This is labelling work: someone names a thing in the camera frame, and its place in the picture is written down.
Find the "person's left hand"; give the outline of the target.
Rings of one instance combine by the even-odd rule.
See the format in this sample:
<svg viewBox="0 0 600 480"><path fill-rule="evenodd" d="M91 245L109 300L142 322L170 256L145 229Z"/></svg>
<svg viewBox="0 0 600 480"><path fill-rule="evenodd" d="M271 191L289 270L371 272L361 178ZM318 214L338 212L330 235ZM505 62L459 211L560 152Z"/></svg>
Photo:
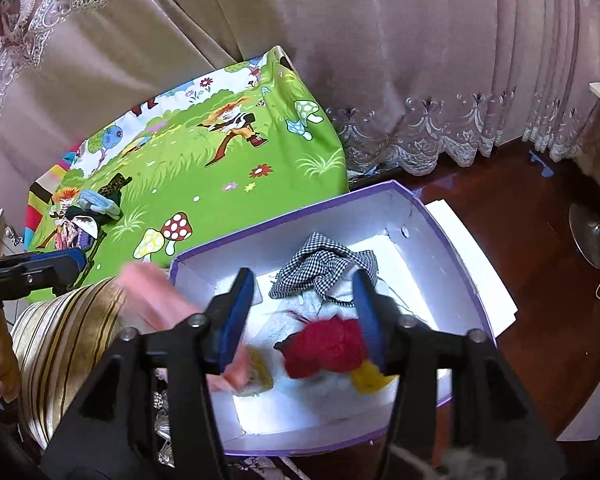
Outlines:
<svg viewBox="0 0 600 480"><path fill-rule="evenodd" d="M0 310L0 398L10 403L20 391L18 361L12 350L12 337L4 313Z"/></svg>

